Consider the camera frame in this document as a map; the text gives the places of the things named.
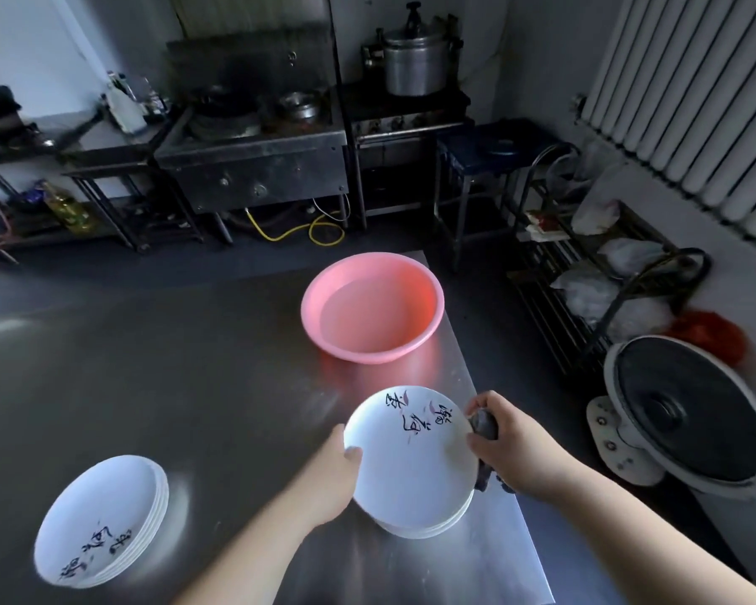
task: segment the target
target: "cooking oil bottle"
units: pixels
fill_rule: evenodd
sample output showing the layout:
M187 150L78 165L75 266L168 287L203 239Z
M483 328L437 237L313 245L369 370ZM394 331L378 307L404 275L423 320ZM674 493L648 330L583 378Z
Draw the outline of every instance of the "cooking oil bottle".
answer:
M98 221L72 193L48 181L42 182L45 203L53 214L76 235L89 235L97 227Z

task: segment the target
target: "pink basin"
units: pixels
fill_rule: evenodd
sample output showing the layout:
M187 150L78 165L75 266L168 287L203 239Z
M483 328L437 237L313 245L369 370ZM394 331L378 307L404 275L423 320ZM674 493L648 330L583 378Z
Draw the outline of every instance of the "pink basin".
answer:
M340 359L375 365L413 351L443 319L443 287L408 256L363 253L323 270L302 298L302 325Z

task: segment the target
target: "person's left hand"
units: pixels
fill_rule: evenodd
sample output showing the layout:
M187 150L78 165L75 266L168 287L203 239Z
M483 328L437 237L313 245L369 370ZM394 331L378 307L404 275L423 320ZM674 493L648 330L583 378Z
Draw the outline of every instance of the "person's left hand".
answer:
M344 449L344 425L337 424L289 484L289 493L312 527L330 522L347 507L355 492L361 457L360 447Z

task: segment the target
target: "radiator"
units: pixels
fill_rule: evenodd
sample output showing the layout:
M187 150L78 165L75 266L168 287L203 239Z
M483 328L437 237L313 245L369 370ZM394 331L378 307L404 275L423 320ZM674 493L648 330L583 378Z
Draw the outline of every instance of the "radiator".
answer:
M756 239L756 0L623 0L580 117Z

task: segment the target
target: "white cable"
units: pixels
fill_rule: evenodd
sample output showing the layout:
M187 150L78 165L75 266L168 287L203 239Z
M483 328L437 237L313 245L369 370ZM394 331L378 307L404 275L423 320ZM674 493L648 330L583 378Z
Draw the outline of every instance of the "white cable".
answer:
M343 193L343 195L344 195L344 201L347 204L347 208L346 208L347 215L344 218L336 218L335 216L331 216L330 214L328 214L322 208L319 207L319 204L317 203L316 199L311 199L311 201L313 202L313 205L316 207L316 209L319 210L320 212L322 212L327 218L332 218L334 221L336 221L336 223L344 223L345 221L347 221L350 218L350 215L353 212L350 209L350 198L347 196L347 193Z

